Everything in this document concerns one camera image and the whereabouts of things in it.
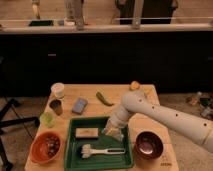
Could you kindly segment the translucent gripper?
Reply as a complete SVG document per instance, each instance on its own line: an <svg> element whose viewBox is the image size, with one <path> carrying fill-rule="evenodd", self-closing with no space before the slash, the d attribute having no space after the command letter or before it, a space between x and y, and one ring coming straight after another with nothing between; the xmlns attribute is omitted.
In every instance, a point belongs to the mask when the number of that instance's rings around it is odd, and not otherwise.
<svg viewBox="0 0 213 171"><path fill-rule="evenodd" d="M118 141L122 141L124 138L124 135L122 134L122 131L120 128L115 127L110 120L107 121L107 124L105 127L114 127L115 131L111 135L111 137L115 138Z"/></svg>

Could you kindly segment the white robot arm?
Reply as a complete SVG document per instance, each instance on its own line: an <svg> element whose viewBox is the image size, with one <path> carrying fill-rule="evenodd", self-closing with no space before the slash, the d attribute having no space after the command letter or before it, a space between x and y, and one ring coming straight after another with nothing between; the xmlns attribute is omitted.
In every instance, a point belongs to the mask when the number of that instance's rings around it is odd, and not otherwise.
<svg viewBox="0 0 213 171"><path fill-rule="evenodd" d="M136 113L154 119L213 153L213 121L153 104L141 90L127 91L123 94L120 104L107 121L104 133L121 141L121 130Z"/></svg>

